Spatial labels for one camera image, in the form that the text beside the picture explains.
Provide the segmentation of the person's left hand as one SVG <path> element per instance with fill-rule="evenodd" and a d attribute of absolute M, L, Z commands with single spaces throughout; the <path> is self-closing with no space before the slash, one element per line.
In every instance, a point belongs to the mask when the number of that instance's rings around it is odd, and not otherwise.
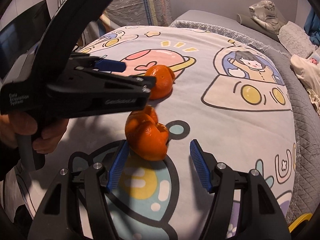
<path fill-rule="evenodd" d="M 41 135 L 33 141 L 33 149 L 40 154 L 54 152 L 67 130 L 69 120 L 60 119 L 40 129 Z M 10 148 L 17 147 L 16 135 L 33 135 L 38 131 L 35 119 L 23 112 L 1 116 L 1 141 Z"/>

